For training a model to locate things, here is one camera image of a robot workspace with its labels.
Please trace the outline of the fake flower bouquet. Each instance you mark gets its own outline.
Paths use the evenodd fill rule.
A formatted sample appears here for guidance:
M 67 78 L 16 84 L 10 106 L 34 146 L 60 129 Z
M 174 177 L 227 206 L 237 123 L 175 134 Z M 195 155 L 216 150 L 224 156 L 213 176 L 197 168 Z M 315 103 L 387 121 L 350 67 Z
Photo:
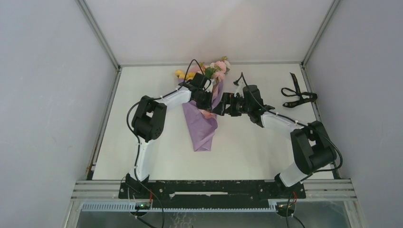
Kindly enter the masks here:
M 189 69 L 186 72 L 182 70 L 176 70 L 174 75 L 180 80 L 193 80 L 196 73 L 205 75 L 210 81 L 207 85 L 210 85 L 213 96 L 218 95 L 218 86 L 225 79 L 225 76 L 230 71 L 231 65 L 226 56 L 223 56 L 220 60 L 212 62 L 210 64 L 199 63 L 196 67 Z

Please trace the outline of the purple pink wrapping paper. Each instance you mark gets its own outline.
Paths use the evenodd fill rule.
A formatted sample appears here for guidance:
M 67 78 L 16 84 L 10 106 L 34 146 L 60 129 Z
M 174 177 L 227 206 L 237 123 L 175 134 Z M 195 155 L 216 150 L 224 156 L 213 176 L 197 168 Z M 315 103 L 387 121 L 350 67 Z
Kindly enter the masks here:
M 186 76 L 194 76 L 196 68 L 190 70 Z M 176 70 L 174 73 L 179 82 L 185 79 L 185 72 Z M 223 94 L 223 81 L 214 84 L 212 107 L 215 108 Z M 187 102 L 182 105 L 183 113 L 185 116 L 186 124 L 188 127 L 189 135 L 192 141 L 192 147 L 195 152 L 206 152 L 211 150 L 212 140 L 215 130 L 218 128 L 217 115 L 208 113 L 204 110 L 199 110 L 194 101 Z

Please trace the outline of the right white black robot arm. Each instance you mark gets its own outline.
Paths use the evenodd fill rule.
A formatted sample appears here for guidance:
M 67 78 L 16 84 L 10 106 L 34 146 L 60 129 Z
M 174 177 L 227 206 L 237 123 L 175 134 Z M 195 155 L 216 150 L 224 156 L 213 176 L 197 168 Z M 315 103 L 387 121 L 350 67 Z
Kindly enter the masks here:
M 275 177 L 275 193 L 279 197 L 288 197 L 295 184 L 336 160 L 336 148 L 321 122 L 303 124 L 279 114 L 274 107 L 263 103 L 256 85 L 245 86 L 242 92 L 241 95 L 223 93 L 212 111 L 232 117 L 247 114 L 252 123 L 276 131 L 291 141 L 294 161 Z

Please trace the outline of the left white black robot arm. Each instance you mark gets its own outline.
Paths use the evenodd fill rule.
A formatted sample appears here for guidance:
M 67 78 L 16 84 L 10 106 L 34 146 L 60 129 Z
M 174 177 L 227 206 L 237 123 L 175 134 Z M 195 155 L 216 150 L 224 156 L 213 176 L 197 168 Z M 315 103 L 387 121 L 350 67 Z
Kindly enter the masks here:
M 144 95 L 129 109 L 126 124 L 137 139 L 137 155 L 128 172 L 135 179 L 130 186 L 133 195 L 143 198 L 148 193 L 149 186 L 144 181 L 149 177 L 152 143 L 163 132 L 167 112 L 190 101 L 194 101 L 199 109 L 211 111 L 212 97 L 212 80 L 196 73 L 193 79 L 179 83 L 174 91 L 155 98 Z

